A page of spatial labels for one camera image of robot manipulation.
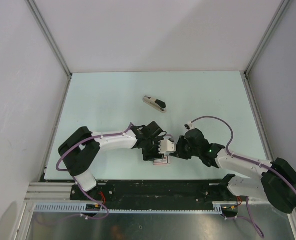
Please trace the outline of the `beige black stapler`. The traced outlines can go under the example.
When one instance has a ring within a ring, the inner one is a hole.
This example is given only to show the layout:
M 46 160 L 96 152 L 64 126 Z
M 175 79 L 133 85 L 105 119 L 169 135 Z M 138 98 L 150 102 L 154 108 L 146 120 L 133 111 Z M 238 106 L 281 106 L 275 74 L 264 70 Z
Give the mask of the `beige black stapler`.
M 156 98 L 153 98 L 151 96 L 145 95 L 143 97 L 143 102 L 148 104 L 149 106 L 151 106 L 152 108 L 154 108 L 155 110 L 161 112 L 161 113 L 165 113 L 166 112 L 166 104 Z

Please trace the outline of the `staple box with staples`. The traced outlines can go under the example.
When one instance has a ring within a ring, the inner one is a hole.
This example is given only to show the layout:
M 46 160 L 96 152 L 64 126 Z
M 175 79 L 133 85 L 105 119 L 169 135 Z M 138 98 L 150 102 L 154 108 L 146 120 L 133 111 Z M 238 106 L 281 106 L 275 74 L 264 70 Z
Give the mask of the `staple box with staples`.
M 171 163 L 170 158 L 168 156 L 165 156 L 161 159 L 153 160 L 153 165 L 169 165 Z

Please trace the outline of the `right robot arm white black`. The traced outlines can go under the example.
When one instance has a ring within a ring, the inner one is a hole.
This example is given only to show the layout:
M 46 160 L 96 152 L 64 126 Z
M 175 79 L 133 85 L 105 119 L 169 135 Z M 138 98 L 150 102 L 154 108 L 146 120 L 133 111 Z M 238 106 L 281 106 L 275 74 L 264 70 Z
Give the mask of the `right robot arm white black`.
M 223 145 L 209 143 L 196 128 L 179 137 L 172 156 L 184 160 L 196 157 L 207 167 L 233 171 L 218 188 L 225 201 L 234 196 L 256 198 L 286 214 L 296 208 L 296 172 L 282 158 L 268 161 L 237 156 Z

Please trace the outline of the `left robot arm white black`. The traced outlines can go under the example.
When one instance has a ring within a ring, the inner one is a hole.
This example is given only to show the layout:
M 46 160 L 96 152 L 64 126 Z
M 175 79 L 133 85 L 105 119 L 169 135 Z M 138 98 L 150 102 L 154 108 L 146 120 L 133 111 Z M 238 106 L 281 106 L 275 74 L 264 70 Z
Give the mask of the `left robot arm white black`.
M 89 170 L 92 162 L 103 151 L 140 149 L 144 161 L 163 159 L 175 151 L 171 137 L 154 121 L 148 125 L 129 124 L 126 130 L 112 133 L 93 133 L 83 126 L 76 130 L 59 148 L 56 169 L 68 172 L 88 200 L 98 195 L 97 181 Z

